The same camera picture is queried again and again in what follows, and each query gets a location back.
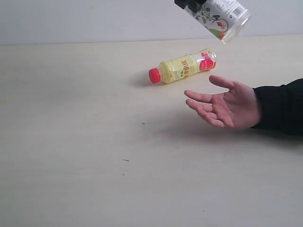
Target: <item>clear plastic bottle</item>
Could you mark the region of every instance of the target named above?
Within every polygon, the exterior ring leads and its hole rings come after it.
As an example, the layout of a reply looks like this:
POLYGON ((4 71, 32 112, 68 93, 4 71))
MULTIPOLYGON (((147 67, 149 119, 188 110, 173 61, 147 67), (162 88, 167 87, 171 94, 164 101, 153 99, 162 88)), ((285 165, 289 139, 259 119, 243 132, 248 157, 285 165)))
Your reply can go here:
POLYGON ((211 49, 204 49, 195 54, 189 54, 170 61, 163 61, 158 68, 149 71, 149 76, 152 83, 163 81, 168 84, 201 71, 211 70, 215 66, 215 53, 211 49))
POLYGON ((236 37, 251 18, 237 0, 175 0, 175 3, 225 44, 236 37))

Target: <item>white wall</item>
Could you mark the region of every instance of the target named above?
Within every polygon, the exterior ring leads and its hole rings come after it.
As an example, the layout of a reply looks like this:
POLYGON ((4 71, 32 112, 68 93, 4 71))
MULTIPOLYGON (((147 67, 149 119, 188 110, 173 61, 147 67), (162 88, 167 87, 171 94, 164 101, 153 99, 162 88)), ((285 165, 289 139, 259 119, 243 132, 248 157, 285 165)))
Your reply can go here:
MULTIPOLYGON (((302 34, 302 0, 241 0, 240 35, 302 34)), ((173 0, 0 0, 0 44, 210 37, 173 0)))

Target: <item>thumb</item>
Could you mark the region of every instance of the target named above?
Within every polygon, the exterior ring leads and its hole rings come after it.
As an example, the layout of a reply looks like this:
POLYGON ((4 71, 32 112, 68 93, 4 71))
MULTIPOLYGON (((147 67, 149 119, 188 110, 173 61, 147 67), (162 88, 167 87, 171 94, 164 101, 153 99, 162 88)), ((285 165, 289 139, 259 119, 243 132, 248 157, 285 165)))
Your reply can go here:
POLYGON ((224 87, 224 88, 227 88, 227 89, 233 89, 234 88, 234 82, 231 81, 231 80, 228 80, 224 77, 211 75, 209 77, 209 81, 212 84, 214 84, 216 86, 219 86, 219 87, 224 87))

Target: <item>red bottle cap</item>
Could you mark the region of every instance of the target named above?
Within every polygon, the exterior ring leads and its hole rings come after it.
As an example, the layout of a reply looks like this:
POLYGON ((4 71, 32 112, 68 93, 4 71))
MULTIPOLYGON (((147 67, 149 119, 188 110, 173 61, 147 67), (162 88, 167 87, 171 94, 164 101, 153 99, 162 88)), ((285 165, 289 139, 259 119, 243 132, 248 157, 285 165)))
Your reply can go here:
POLYGON ((151 69, 148 74, 152 83, 159 83, 161 81, 161 74, 157 68, 151 69))

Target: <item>palm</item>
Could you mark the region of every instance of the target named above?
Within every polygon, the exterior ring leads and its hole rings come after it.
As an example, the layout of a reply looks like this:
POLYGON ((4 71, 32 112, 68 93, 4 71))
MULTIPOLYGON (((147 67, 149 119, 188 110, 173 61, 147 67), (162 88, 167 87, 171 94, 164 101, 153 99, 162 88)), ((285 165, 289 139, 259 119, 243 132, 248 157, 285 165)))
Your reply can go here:
POLYGON ((252 88, 217 76, 211 76, 210 81, 229 91, 216 95, 185 91, 185 95, 190 98, 187 100, 189 107, 196 110, 210 125, 245 129, 260 121, 260 110, 252 88))

